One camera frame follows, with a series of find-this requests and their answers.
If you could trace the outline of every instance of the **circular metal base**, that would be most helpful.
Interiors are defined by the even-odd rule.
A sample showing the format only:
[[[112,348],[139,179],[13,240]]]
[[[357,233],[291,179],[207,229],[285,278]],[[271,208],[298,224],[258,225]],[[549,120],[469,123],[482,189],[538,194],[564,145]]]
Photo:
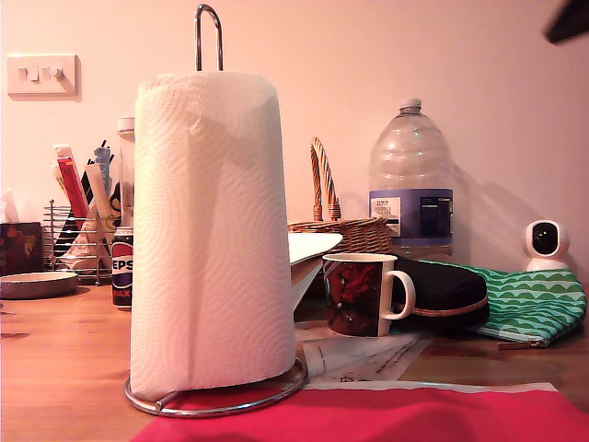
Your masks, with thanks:
[[[294,361],[293,367],[276,378],[266,379],[260,382],[256,382],[253,384],[235,386],[235,387],[222,387],[221,389],[211,389],[211,390],[190,390],[190,391],[174,391],[168,394],[165,398],[160,399],[156,402],[150,401],[143,401],[141,399],[136,398],[131,391],[131,383],[130,379],[128,378],[125,382],[124,386],[124,393],[125,397],[133,407],[142,412],[154,414],[157,416],[166,416],[166,417],[181,417],[181,418],[188,418],[188,419],[198,419],[204,417],[219,417],[219,416],[227,416],[229,414],[237,414],[237,413],[244,413],[248,411],[258,410],[259,408],[266,407],[282,399],[285,399],[292,394],[296,393],[303,386],[306,384],[308,377],[308,370],[306,367],[306,363],[303,362],[299,357],[297,357]],[[282,387],[280,391],[275,392],[277,388]],[[223,391],[223,397],[226,398],[227,396],[230,397],[231,389],[240,389],[236,396],[243,395],[244,388],[251,388],[251,390],[269,390],[272,393],[270,396],[262,395],[261,398],[256,399],[255,401],[246,401],[240,402],[237,404],[229,404],[222,407],[216,408],[200,408],[198,410],[180,410],[176,408],[167,408],[167,405],[173,401],[174,399],[179,399],[182,395],[198,395],[199,392],[206,391],[207,394],[211,395],[218,391]]]

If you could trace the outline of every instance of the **paper document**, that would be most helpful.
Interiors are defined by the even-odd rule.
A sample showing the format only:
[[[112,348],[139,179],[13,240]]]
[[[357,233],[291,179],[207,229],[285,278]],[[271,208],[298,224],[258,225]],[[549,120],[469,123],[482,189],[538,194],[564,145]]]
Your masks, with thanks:
[[[419,333],[341,336],[325,321],[299,322],[295,327],[311,383],[397,380],[429,343]]]

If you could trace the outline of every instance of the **mug handle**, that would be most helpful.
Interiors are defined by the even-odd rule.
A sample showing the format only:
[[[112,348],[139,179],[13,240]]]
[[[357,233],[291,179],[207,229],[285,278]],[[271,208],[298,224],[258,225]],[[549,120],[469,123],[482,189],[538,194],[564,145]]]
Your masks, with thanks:
[[[407,299],[405,300],[405,307],[400,313],[393,313],[387,308],[380,314],[380,317],[383,320],[402,320],[403,318],[407,318],[415,307],[415,285],[413,285],[413,281],[411,281],[408,274],[400,270],[391,270],[386,273],[385,277],[390,278],[391,280],[391,290],[393,278],[397,277],[400,279],[405,287],[405,295]]]

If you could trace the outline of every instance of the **mug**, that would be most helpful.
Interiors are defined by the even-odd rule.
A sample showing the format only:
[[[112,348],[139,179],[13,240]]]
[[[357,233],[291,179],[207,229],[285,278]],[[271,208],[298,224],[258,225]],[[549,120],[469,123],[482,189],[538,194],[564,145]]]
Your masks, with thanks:
[[[415,307],[411,278],[395,268],[396,256],[335,253],[323,256],[328,326],[348,336],[386,336],[392,320],[408,317]],[[391,311],[393,278],[405,287],[405,307]]]

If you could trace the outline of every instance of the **white plate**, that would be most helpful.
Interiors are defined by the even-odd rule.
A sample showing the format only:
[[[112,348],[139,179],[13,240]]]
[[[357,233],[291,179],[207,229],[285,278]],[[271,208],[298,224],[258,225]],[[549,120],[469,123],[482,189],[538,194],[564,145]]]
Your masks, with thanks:
[[[1,299],[37,299],[57,297],[77,288],[74,272],[10,274],[0,277]]]
[[[340,244],[339,233],[289,233],[288,248],[293,282],[293,308],[301,302],[306,290],[321,270],[321,255]]]
[[[341,243],[339,233],[289,233],[291,265],[323,255]]]

